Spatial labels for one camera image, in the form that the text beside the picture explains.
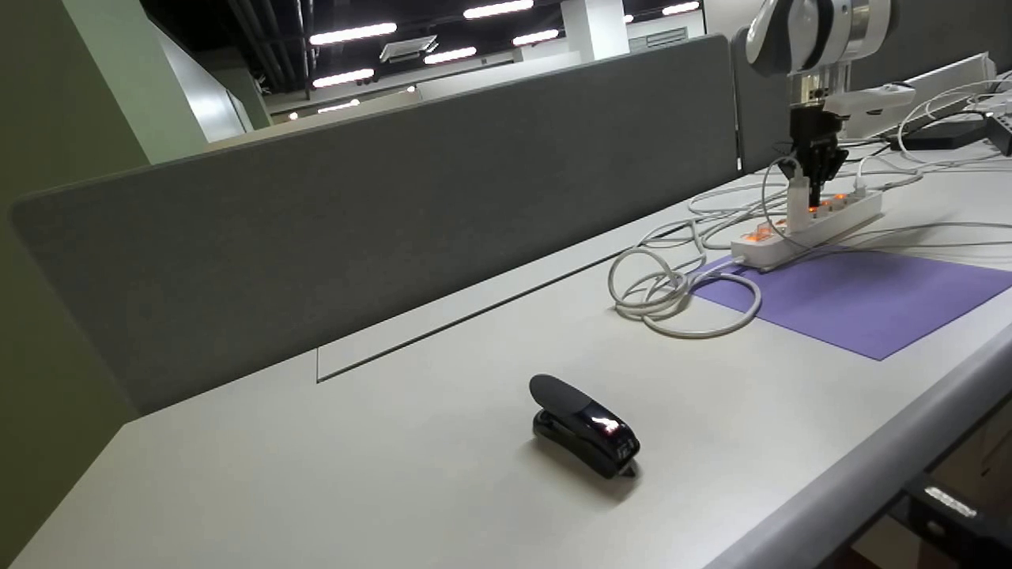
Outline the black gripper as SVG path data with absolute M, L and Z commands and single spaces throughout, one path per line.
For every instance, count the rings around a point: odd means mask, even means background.
M 841 115 L 824 108 L 798 105 L 792 110 L 795 154 L 811 171 L 835 171 L 849 151 L 837 146 Z M 819 204 L 822 180 L 811 172 L 811 204 Z

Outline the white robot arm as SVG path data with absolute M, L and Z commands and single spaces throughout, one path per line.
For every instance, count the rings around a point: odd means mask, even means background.
M 764 0 L 747 26 L 747 62 L 762 74 L 799 74 L 865 59 L 894 21 L 894 0 Z M 849 159 L 837 131 L 841 115 L 822 96 L 792 108 L 792 159 L 811 204 Z

